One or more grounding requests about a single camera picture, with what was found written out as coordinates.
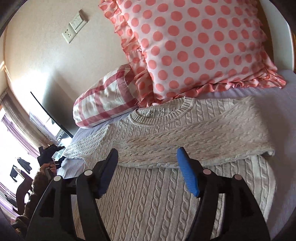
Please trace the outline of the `person's left hand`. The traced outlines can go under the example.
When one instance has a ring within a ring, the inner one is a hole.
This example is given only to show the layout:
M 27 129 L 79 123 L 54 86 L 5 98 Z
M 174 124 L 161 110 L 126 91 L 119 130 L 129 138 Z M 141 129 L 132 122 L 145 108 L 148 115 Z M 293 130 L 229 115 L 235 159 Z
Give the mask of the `person's left hand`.
M 57 168 L 55 162 L 44 163 L 40 167 L 40 172 L 46 175 L 49 181 L 51 181 L 57 175 Z

